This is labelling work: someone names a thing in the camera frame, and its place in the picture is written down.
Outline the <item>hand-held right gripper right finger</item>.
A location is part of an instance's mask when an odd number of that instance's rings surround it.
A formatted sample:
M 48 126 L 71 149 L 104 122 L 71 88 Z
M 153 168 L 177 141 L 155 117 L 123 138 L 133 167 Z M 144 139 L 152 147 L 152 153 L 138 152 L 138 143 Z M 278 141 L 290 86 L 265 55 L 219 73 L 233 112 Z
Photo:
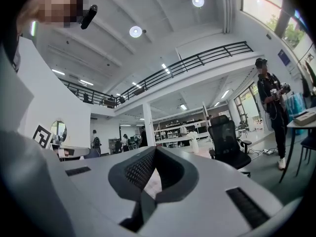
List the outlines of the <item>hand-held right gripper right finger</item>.
M 156 148 L 155 168 L 162 188 L 156 195 L 156 202 L 182 201 L 199 181 L 198 170 L 192 163 L 163 147 Z

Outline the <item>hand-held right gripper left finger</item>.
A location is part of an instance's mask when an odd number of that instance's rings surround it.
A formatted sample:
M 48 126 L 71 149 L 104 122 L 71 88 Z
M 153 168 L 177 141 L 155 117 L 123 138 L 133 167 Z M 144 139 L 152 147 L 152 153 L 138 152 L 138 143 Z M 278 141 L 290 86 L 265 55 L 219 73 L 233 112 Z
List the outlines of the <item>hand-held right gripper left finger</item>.
M 140 201 L 141 193 L 156 168 L 155 151 L 156 147 L 149 147 L 110 169 L 109 183 L 120 198 Z

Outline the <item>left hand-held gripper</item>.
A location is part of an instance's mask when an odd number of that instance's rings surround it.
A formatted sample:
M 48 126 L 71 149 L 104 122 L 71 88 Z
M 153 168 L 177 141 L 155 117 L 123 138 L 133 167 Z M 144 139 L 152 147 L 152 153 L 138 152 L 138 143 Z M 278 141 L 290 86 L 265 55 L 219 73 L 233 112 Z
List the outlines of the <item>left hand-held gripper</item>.
M 54 151 L 60 161 L 78 160 L 88 156 L 90 153 L 90 148 L 63 145 L 64 134 L 60 136 L 41 125 L 38 125 L 35 130 L 33 139 L 37 141 L 42 148 Z

